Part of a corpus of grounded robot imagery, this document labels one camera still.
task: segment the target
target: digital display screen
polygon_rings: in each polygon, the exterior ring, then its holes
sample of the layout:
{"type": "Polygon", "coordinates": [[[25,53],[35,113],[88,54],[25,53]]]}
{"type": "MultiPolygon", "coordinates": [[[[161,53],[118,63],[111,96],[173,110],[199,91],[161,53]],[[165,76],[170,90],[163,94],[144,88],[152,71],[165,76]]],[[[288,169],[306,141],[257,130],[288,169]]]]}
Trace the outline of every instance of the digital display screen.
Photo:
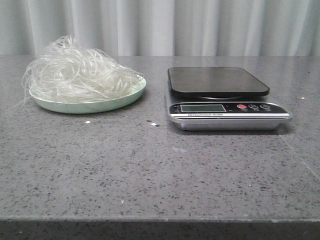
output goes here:
{"type": "Polygon", "coordinates": [[[181,105],[181,111],[187,113],[194,112],[225,112],[222,104],[197,104],[197,105],[181,105]]]}

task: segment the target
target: red power button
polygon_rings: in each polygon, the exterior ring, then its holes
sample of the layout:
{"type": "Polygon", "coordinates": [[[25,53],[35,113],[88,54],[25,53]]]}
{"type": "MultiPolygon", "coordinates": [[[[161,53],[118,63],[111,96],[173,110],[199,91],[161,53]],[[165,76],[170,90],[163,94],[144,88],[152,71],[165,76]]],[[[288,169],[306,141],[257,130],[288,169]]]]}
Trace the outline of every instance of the red power button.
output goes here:
{"type": "Polygon", "coordinates": [[[247,108],[247,106],[244,105],[244,104],[238,104],[237,107],[238,107],[239,109],[246,109],[246,108],[247,108]]]}

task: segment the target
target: quartz countertop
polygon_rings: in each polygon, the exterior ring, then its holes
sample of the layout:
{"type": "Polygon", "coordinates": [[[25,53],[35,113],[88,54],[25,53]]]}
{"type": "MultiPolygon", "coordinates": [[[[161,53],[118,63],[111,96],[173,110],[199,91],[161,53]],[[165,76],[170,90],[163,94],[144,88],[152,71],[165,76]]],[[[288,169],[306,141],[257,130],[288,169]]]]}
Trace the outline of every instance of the quartz countertop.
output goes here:
{"type": "Polygon", "coordinates": [[[0,237],[23,223],[40,234],[54,223],[106,221],[121,222],[113,229],[122,234],[125,223],[154,223],[149,231],[279,223],[300,226],[297,239],[320,236],[320,57],[115,57],[143,73],[146,89],[128,106],[95,114],[56,113],[31,98],[21,104],[34,59],[0,56],[0,237]],[[244,68],[293,119],[274,131],[179,130],[165,104],[172,67],[244,68]]]}

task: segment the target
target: plate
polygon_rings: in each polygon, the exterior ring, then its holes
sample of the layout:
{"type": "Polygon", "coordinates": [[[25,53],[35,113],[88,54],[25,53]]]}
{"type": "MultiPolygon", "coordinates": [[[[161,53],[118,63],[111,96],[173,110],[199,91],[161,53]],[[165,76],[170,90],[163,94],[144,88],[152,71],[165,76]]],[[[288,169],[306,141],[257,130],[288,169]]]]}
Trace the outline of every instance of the plate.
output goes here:
{"type": "Polygon", "coordinates": [[[143,78],[140,84],[142,88],[129,95],[116,99],[91,102],[55,102],[39,98],[31,90],[29,92],[35,102],[44,109],[64,114],[94,114],[119,109],[135,102],[141,97],[146,87],[146,80],[143,78]]]}

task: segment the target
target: black weighing tray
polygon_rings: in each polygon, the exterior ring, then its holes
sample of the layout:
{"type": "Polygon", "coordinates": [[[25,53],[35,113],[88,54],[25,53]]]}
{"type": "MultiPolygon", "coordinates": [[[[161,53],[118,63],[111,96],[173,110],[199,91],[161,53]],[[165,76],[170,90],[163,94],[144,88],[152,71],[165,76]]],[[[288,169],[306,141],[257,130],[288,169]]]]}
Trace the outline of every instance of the black weighing tray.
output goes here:
{"type": "Polygon", "coordinates": [[[170,93],[195,98],[250,98],[269,94],[270,89],[238,67],[173,67],[168,69],[170,93]]]}

